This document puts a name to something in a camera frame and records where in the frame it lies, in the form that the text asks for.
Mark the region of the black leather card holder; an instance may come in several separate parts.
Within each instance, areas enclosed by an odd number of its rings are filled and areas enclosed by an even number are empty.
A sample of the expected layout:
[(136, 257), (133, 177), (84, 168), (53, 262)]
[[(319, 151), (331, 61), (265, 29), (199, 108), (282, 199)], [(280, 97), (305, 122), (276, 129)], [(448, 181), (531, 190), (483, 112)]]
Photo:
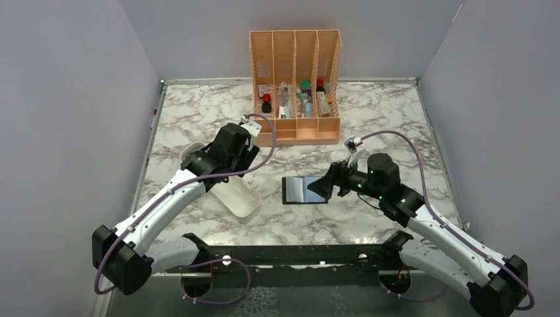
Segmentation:
[(283, 205), (326, 204), (328, 200), (310, 191), (308, 185), (317, 181), (319, 176), (282, 177)]

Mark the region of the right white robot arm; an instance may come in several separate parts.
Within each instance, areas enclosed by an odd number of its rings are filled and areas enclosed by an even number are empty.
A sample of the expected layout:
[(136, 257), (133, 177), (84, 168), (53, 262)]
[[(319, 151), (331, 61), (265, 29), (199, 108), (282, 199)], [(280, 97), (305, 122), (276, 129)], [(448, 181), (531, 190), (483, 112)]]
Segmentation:
[(484, 246), (460, 230), (428, 202), (402, 184), (400, 170), (389, 155), (373, 154), (367, 171), (357, 164), (334, 162), (326, 174), (308, 185), (329, 200), (349, 192), (378, 200), (387, 218), (431, 242), (431, 249), (402, 231), (385, 242), (382, 263), (391, 269), (402, 264), (420, 269), (465, 297), (480, 316), (510, 316), (528, 296), (528, 268), (518, 256), (509, 258)]

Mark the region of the white plastic tray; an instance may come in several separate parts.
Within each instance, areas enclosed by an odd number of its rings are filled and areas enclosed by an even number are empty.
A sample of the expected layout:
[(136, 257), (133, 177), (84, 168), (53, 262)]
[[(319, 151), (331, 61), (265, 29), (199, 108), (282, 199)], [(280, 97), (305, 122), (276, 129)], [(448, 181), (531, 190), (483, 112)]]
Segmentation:
[(171, 207), (175, 215), (190, 207), (200, 210), (206, 204), (198, 203), (198, 199), (206, 202), (207, 197), (212, 196), (210, 206), (221, 205), (239, 222), (247, 223), (256, 215), (262, 201), (261, 195), (239, 176), (229, 176), (227, 183), (221, 182), (206, 190), (197, 175), (179, 169), (169, 183), (175, 193), (166, 206)]

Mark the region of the black round item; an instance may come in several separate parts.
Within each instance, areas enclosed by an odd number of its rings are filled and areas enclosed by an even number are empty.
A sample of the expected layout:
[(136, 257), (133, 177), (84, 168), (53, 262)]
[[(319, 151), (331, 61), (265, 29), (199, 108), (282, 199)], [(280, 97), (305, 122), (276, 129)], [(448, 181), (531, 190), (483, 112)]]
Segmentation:
[(261, 110), (262, 110), (262, 112), (263, 112), (264, 114), (270, 114), (270, 113), (272, 113), (272, 109), (273, 109), (273, 107), (272, 107), (272, 105), (271, 105), (270, 102), (263, 102), (263, 103), (262, 103)]

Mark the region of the grey stapler box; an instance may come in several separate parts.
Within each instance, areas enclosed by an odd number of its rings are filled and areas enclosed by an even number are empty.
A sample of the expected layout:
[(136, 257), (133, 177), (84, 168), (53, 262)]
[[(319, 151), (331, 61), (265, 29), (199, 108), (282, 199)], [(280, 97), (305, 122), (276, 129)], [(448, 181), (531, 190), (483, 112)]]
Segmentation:
[(324, 91), (317, 91), (316, 99), (318, 103), (318, 116), (321, 118), (331, 117), (332, 109), (329, 105), (326, 93)]

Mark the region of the green cap item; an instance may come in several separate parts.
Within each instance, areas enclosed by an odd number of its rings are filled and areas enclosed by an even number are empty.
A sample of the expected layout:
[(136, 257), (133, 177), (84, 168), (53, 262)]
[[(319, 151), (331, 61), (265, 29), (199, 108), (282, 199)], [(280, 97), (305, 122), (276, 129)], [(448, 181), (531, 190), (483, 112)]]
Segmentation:
[(300, 83), (300, 89), (301, 90), (311, 90), (312, 89), (312, 85), (310, 81), (302, 81)]

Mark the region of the orange desk organizer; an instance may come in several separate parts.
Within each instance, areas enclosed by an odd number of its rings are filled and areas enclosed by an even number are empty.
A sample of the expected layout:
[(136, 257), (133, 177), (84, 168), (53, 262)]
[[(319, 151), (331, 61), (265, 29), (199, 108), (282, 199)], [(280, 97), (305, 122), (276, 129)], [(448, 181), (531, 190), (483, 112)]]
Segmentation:
[[(333, 30), (251, 31), (250, 57), (254, 111), (263, 132), (257, 145), (335, 145), (341, 135), (337, 105), (337, 84), (341, 59), (341, 36)], [(324, 81), (332, 116), (318, 116), (316, 81)], [(300, 83), (310, 81), (311, 90)], [(272, 113), (261, 110), (262, 96), (271, 95)], [(304, 104), (312, 104), (312, 117), (306, 118)]]

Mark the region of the red cap bottle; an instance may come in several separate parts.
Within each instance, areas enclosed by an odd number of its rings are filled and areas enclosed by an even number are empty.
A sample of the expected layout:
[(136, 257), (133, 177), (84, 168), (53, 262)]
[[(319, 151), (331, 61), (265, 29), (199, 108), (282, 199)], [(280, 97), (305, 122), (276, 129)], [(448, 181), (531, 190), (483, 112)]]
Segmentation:
[(317, 91), (325, 92), (324, 81), (323, 81), (322, 79), (317, 79), (317, 81), (316, 81), (316, 90), (317, 90)]

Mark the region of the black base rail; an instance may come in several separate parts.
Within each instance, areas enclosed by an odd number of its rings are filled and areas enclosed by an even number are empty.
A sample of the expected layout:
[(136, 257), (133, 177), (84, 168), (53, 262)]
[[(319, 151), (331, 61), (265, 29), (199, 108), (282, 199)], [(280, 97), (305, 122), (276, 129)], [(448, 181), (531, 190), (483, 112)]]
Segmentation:
[(406, 292), (409, 268), (382, 244), (204, 246), (195, 268), (179, 265), (187, 290), (251, 287), (385, 286)]

